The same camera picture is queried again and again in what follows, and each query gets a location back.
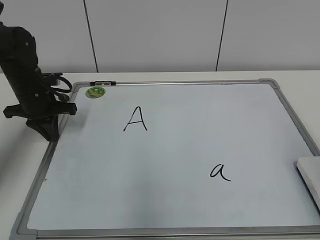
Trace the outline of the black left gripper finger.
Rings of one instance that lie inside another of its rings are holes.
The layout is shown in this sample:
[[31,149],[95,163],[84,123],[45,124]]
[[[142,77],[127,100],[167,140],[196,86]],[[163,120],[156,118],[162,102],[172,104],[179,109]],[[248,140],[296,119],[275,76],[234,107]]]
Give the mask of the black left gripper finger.
[[26,125],[42,135],[48,142],[56,142],[59,137],[58,115],[28,119]]

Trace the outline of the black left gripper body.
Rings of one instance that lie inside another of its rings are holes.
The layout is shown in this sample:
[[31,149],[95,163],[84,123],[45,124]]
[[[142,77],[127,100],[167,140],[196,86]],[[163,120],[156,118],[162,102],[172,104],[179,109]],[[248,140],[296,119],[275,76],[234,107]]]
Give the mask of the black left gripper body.
[[3,114],[7,119],[21,117],[26,119],[42,119],[60,114],[74,116],[77,112],[75,103],[57,100],[43,101],[20,99],[19,104],[6,106]]

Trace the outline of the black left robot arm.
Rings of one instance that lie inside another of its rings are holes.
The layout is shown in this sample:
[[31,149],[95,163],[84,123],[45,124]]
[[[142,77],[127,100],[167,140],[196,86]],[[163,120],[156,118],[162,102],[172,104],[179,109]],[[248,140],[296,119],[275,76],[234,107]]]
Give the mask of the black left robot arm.
[[47,141],[57,141],[59,115],[77,112],[69,102],[72,84],[62,73],[41,72],[35,38],[19,26],[0,25],[0,67],[18,100],[3,110],[5,117],[25,118]]

